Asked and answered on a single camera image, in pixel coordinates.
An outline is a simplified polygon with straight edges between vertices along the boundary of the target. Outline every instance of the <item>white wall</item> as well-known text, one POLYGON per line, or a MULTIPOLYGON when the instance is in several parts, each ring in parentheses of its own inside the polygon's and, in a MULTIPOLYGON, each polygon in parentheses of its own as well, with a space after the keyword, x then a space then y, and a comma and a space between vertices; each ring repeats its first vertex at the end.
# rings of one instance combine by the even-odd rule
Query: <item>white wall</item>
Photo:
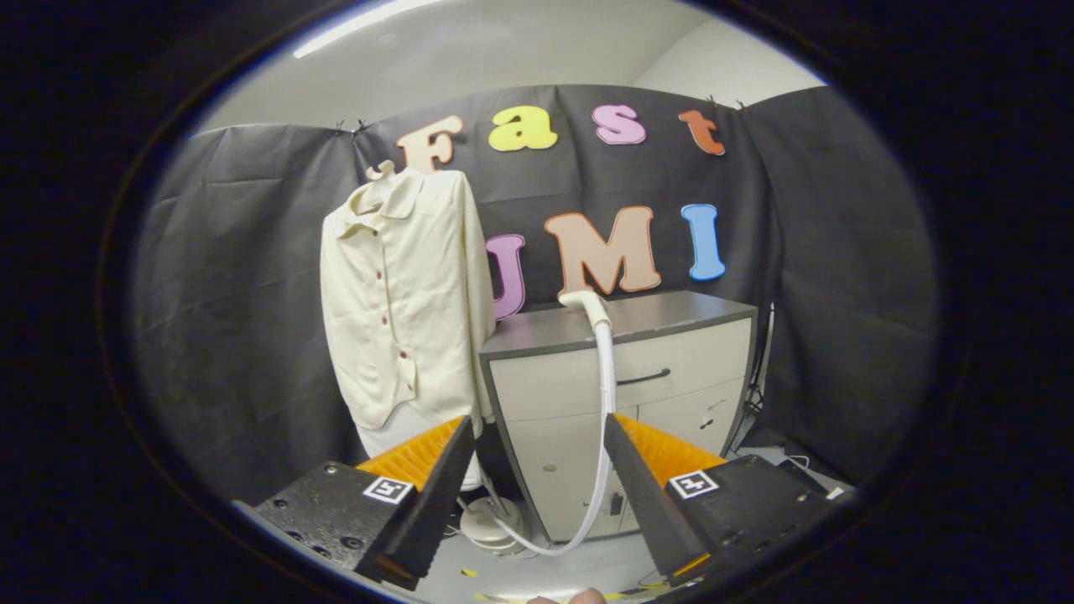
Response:
POLYGON ((720 19, 684 35, 634 86, 677 92, 738 109, 825 83, 774 46, 720 19))
POLYGON ((713 95, 738 107, 736 99, 751 104, 823 82, 752 34, 670 0, 442 0, 301 59, 280 53, 236 83, 198 130, 340 119, 349 129, 359 118, 539 84, 713 95))

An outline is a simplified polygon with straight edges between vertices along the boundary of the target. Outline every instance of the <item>round base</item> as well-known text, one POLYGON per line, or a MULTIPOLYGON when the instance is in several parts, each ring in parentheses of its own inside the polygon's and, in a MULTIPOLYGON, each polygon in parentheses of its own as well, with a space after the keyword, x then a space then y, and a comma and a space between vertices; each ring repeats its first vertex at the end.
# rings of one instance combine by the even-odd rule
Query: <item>round base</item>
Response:
MULTIPOLYGON (((507 508, 507 517, 505 518, 503 513, 500 513, 500 519, 512 531, 529 538, 519 507, 510 500, 500 498, 499 501, 507 508)), ((493 520, 495 517, 493 514, 495 505, 491 497, 483 497, 470 503, 470 512, 464 512, 462 518, 459 520, 459 532, 466 535, 466 538, 474 545, 495 556, 509 556, 522 551, 525 547, 514 541, 514 537, 507 534, 493 520)))

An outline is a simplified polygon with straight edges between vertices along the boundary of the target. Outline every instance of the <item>clothes hanger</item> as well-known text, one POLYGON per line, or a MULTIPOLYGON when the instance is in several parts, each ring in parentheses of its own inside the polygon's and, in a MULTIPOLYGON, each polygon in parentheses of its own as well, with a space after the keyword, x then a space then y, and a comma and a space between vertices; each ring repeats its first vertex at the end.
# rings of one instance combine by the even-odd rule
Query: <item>clothes hanger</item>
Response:
POLYGON ((363 211, 371 212, 377 210, 388 201, 388 197, 397 182, 395 162, 386 159, 376 168, 372 166, 367 168, 365 175, 369 178, 369 188, 365 191, 361 205, 363 206, 363 211))

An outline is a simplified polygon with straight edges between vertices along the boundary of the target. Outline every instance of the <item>orange letter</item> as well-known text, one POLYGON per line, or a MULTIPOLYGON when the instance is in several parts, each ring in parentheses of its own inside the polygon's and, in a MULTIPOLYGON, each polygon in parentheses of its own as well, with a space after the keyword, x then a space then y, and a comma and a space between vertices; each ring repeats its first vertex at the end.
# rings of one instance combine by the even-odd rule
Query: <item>orange letter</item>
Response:
POLYGON ((403 154, 406 156, 408 168, 413 168, 425 174, 432 174, 433 172, 439 172, 433 166, 434 157, 439 159, 440 163, 451 161, 451 155, 454 149, 451 146, 451 136, 448 136, 445 132, 458 134, 462 131, 463 120, 458 115, 452 115, 430 124, 424 128, 419 128, 409 134, 400 136, 400 140, 395 142, 395 146, 403 147, 403 154), (436 134, 436 139, 430 144, 433 134, 436 134))
POLYGON ((619 211, 611 236, 605 243, 589 218, 577 212, 553 216, 545 230, 560 241, 563 262, 563 289, 560 294, 579 289, 593 290, 585 283, 587 269, 605 296, 615 287, 620 267, 623 291, 652 289, 661 284, 661 274, 653 265, 653 246, 649 241, 649 222, 653 211, 632 205, 619 211))
POLYGON ((701 150, 712 155, 724 155, 724 144, 712 138, 712 132, 716 131, 716 125, 705 119, 701 112, 696 109, 679 114, 679 119, 690 125, 690 133, 694 135, 694 142, 701 150))

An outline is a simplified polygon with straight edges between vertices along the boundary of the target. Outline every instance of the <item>cream shirt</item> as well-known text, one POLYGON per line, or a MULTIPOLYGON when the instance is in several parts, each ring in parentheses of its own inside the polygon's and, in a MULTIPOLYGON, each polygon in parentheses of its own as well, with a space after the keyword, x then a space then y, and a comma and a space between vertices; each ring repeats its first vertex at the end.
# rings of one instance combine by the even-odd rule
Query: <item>cream shirt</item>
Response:
POLYGON ((407 168, 360 187, 324 219, 320 272, 357 426, 379 429, 404 402, 437 425, 471 414, 477 434, 494 420, 478 362, 496 325, 492 277, 465 174, 407 168))

